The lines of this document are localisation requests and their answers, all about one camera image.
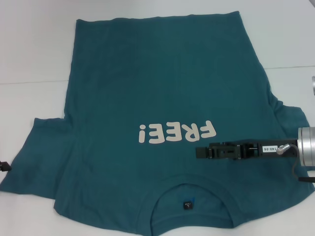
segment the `t-shirt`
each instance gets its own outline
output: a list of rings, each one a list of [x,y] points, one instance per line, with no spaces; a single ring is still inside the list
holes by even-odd
[[[196,147],[297,138],[300,108],[271,93],[239,12],[76,23],[63,119],[35,119],[0,190],[65,217],[157,236],[234,228],[314,187],[294,158],[197,159]],[[307,172],[299,165],[299,176]]]

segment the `metal cylinder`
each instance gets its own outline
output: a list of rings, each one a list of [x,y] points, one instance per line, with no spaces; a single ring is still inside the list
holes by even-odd
[[[299,128],[298,147],[302,166],[315,166],[315,127]]]

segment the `teal t-shirt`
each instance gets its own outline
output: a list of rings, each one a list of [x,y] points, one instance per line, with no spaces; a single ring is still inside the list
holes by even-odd
[[[308,126],[271,93],[239,12],[78,20],[64,113],[35,120],[0,190],[145,236],[233,228],[314,190],[291,174],[294,158],[195,156],[209,143],[297,138]]]

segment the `label sticker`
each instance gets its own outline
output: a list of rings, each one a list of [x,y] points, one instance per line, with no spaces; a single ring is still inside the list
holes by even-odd
[[[262,146],[262,152],[276,152],[278,146]]]

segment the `white table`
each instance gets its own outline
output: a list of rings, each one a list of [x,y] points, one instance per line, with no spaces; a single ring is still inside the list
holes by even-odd
[[[76,19],[109,20],[239,10],[273,93],[315,126],[315,8],[308,0],[0,1],[0,160],[11,162],[34,117],[63,117]],[[5,174],[0,173],[0,181]],[[59,216],[53,200],[0,192],[3,236],[123,236]],[[314,235],[315,194],[233,230],[184,227],[168,236]]]

